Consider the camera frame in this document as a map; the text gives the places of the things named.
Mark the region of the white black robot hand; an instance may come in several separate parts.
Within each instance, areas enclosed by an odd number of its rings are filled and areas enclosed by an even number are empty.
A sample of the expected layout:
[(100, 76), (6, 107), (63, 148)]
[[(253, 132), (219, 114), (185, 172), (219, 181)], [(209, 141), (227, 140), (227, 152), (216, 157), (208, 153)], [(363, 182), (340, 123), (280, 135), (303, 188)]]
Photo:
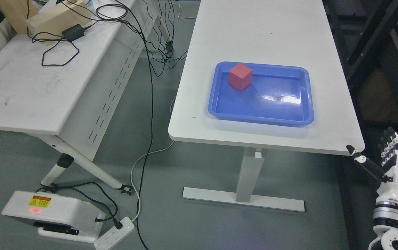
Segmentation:
[(380, 183), (375, 204), (398, 208), (398, 133), (392, 127), (383, 131), (379, 144), (380, 164), (367, 158), (350, 144), (346, 148), (357, 165)]

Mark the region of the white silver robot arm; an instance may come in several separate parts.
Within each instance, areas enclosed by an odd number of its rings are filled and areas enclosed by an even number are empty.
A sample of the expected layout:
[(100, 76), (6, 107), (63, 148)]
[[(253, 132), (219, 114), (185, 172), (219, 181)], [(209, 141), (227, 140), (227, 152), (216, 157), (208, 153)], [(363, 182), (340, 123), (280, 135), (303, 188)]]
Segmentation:
[(398, 205), (381, 203), (373, 211), (373, 231), (376, 238), (369, 250), (398, 250)]

